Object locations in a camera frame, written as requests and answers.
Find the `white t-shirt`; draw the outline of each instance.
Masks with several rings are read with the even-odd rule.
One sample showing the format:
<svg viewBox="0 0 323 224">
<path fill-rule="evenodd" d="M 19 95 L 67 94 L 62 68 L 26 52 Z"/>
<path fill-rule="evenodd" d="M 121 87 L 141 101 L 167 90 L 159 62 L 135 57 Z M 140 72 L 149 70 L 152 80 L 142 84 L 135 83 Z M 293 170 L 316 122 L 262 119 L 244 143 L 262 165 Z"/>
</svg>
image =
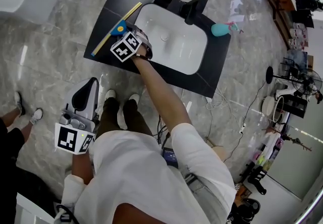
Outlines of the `white t-shirt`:
<svg viewBox="0 0 323 224">
<path fill-rule="evenodd" d="M 171 138 L 178 162 L 213 186 L 208 188 L 216 191 L 219 210 L 228 216 L 236 190 L 227 167 L 192 125 L 174 127 Z M 87 186 L 73 175 L 65 179 L 62 204 L 74 208 L 80 224 L 111 224 L 122 203 L 165 223 L 209 223 L 180 172 L 167 166 L 153 137 L 129 131 L 104 133 L 94 143 L 93 162 L 96 174 Z"/>
</svg>

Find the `white marker cube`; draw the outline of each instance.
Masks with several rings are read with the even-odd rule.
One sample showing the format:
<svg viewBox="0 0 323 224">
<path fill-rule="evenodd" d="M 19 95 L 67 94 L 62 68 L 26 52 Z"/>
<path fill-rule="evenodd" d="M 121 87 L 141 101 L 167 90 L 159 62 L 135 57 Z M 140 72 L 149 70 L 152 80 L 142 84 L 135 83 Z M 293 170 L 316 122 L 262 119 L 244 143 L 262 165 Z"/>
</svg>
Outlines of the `white marker cube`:
<svg viewBox="0 0 323 224">
<path fill-rule="evenodd" d="M 122 39 L 115 43 L 110 51 L 122 62 L 133 56 L 139 49 L 142 41 L 128 32 Z"/>
<path fill-rule="evenodd" d="M 55 147 L 72 154 L 85 154 L 95 134 L 55 123 Z"/>
</svg>

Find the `white shoe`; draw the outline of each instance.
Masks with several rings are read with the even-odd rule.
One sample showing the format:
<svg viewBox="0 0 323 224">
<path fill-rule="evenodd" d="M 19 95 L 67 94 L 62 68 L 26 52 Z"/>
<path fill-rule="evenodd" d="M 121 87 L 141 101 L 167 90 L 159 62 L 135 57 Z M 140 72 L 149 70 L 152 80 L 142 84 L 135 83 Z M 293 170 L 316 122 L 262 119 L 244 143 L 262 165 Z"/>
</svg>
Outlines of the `white shoe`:
<svg viewBox="0 0 323 224">
<path fill-rule="evenodd" d="M 109 97 L 116 98 L 117 94 L 114 89 L 109 89 L 105 95 L 105 100 L 107 100 Z"/>
<path fill-rule="evenodd" d="M 136 104 L 138 105 L 140 96 L 138 94 L 133 94 L 133 95 L 131 95 L 131 97 L 129 97 L 128 100 L 131 100 L 131 99 L 133 99 L 134 101 L 136 101 Z"/>
<path fill-rule="evenodd" d="M 20 115 L 19 116 L 23 116 L 25 114 L 25 109 L 24 107 L 22 106 L 22 98 L 21 98 L 21 95 L 18 91 L 15 91 L 15 104 L 16 104 L 16 107 L 20 110 Z"/>
<path fill-rule="evenodd" d="M 40 119 L 42 119 L 43 111 L 41 108 L 37 108 L 37 110 L 32 114 L 31 119 L 29 122 L 32 123 L 32 125 L 35 125 Z"/>
</svg>

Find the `fan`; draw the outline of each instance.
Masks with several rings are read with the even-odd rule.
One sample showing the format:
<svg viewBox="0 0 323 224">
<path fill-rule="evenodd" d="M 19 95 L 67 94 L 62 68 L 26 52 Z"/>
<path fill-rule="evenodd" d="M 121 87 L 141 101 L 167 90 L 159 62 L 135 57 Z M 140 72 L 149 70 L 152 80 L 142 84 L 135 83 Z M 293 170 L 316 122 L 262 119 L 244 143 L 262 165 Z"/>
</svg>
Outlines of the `fan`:
<svg viewBox="0 0 323 224">
<path fill-rule="evenodd" d="M 300 69 L 297 78 L 290 79 L 295 89 L 306 96 L 317 94 L 322 87 L 322 80 L 317 72 L 311 69 Z"/>
<path fill-rule="evenodd" d="M 317 94 L 322 87 L 322 80 L 320 76 L 317 74 L 317 72 L 311 69 L 298 70 L 293 68 L 292 76 L 291 78 L 288 78 L 274 75 L 273 68 L 269 66 L 266 72 L 266 81 L 268 84 L 273 81 L 273 77 L 290 81 L 295 89 L 307 96 Z"/>
</svg>

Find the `rectangular sink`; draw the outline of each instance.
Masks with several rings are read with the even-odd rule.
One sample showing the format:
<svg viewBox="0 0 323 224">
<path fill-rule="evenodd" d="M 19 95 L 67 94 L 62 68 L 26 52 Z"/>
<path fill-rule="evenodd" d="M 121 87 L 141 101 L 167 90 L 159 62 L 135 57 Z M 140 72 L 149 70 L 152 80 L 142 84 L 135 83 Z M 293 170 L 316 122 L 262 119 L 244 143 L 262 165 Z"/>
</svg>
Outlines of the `rectangular sink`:
<svg viewBox="0 0 323 224">
<path fill-rule="evenodd" d="M 142 7 L 135 25 L 148 36 L 153 62 L 187 75 L 198 71 L 207 45 L 202 29 L 154 4 Z"/>
</svg>

